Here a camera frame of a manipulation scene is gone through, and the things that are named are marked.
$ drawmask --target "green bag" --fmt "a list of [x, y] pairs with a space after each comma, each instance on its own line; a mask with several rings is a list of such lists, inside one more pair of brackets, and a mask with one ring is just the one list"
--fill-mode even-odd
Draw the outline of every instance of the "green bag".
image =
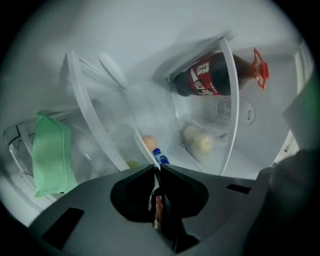
[[37, 114], [32, 147], [34, 197], [66, 193], [77, 184], [71, 167], [71, 132], [62, 123]]

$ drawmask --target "bottle label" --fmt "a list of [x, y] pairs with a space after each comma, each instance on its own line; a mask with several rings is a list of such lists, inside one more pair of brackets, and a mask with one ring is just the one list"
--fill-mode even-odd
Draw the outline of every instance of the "bottle label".
[[221, 95], [211, 80], [210, 61], [211, 56], [191, 67], [189, 81], [196, 95]]

